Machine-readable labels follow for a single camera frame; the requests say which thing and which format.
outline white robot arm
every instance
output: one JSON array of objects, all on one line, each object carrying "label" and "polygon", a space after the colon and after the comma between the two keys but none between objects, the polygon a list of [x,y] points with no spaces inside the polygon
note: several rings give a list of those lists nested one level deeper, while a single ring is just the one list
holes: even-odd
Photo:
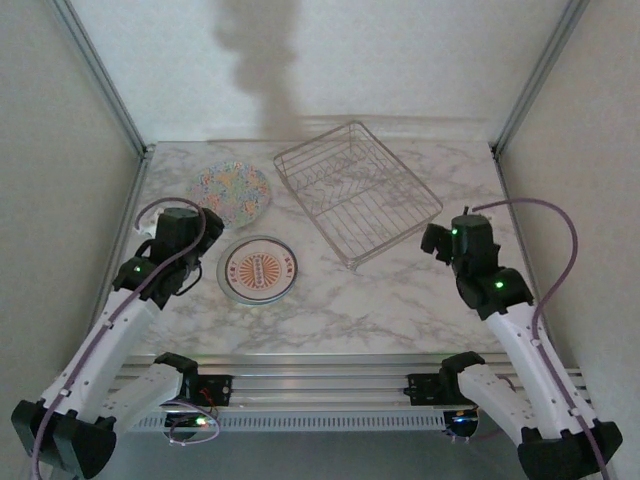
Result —
[{"label": "white robot arm", "polygon": [[208,209],[167,208],[160,214],[155,238],[120,267],[102,315],[71,362],[38,402],[22,400],[13,411],[14,428],[36,459],[34,476],[39,477],[39,458],[92,478],[108,462],[120,434],[158,405],[196,396],[197,363],[170,353],[117,393],[108,392],[134,343],[169,298],[185,291],[180,292],[185,279],[200,268],[200,257],[223,229]]},{"label": "white robot arm", "polygon": [[482,215],[430,224],[422,250],[452,265],[460,297],[498,337],[529,397],[521,399],[474,352],[445,360],[440,380],[454,401],[467,399],[493,418],[518,447],[531,480],[577,480],[602,471],[622,443],[614,422],[600,422],[571,382],[535,318],[518,271],[498,265],[499,245]]}]

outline white marble surface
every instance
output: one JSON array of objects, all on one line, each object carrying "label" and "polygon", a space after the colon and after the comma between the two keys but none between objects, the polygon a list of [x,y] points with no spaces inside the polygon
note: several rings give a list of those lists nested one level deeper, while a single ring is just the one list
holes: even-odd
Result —
[{"label": "white marble surface", "polygon": [[[184,297],[169,301],[134,354],[228,353],[441,353],[469,349],[501,352],[499,343],[457,294],[451,270],[420,250],[421,233],[360,266],[345,268],[281,183],[275,154],[282,142],[160,143],[151,162],[140,205],[163,196],[184,196],[200,170],[220,161],[249,162],[271,182],[265,214],[227,231],[203,258],[203,280]],[[489,148],[484,143],[387,142],[440,198],[435,219],[450,225],[465,205],[502,198]],[[506,208],[490,213],[501,264],[525,272]],[[216,264],[233,241],[274,236],[295,252],[300,273],[278,303],[247,307],[227,298],[216,280]],[[129,253],[140,243],[132,235]]]}]

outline colorful patterned plate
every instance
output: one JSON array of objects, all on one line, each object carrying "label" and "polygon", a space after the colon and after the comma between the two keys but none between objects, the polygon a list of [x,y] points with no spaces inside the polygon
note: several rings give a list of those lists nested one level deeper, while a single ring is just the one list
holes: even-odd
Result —
[{"label": "colorful patterned plate", "polygon": [[213,210],[225,228],[240,228],[265,210],[271,189],[264,174],[240,162],[217,163],[200,172],[187,187],[187,195]]},{"label": "colorful patterned plate", "polygon": [[227,248],[218,261],[222,291],[245,305],[265,305],[282,298],[293,286],[298,262],[280,240],[254,236]]}]

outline wire dish rack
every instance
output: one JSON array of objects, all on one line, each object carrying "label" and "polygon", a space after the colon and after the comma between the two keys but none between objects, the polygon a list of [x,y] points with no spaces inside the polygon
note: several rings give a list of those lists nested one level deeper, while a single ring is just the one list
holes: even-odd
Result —
[{"label": "wire dish rack", "polygon": [[282,182],[352,270],[423,229],[442,202],[361,122],[276,155]]}]

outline black bracket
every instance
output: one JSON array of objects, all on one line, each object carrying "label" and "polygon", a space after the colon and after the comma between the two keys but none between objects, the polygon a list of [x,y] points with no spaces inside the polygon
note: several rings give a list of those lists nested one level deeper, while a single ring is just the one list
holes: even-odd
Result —
[{"label": "black bracket", "polygon": [[[33,455],[36,434],[47,413],[44,400],[38,403],[22,400],[11,415],[18,437],[28,455]],[[93,478],[104,468],[116,448],[113,417],[98,417],[95,423],[75,418],[77,412],[66,415],[54,412],[40,447],[40,460],[78,476]]]},{"label": "black bracket", "polygon": [[216,407],[228,407],[231,399],[233,377],[231,375],[199,375],[194,403],[209,407],[209,398]]},{"label": "black bracket", "polygon": [[[622,434],[614,422],[593,421],[591,434],[605,463],[622,445]],[[576,480],[599,472],[593,450],[584,432],[560,432],[562,438],[543,439],[538,429],[522,429],[518,445],[520,465],[531,480]]]},{"label": "black bracket", "polygon": [[166,352],[156,358],[153,363],[161,363],[175,368],[182,374],[180,396],[192,402],[198,392],[198,362],[176,353]]},{"label": "black bracket", "polygon": [[439,373],[412,373],[407,375],[409,386],[403,390],[412,406],[469,405],[474,403],[460,393],[458,374],[471,365],[483,364],[475,352],[454,355],[442,361]]},{"label": "black bracket", "polygon": [[411,400],[411,406],[450,405],[447,392],[437,373],[412,373],[407,375],[409,386],[402,393]]}]

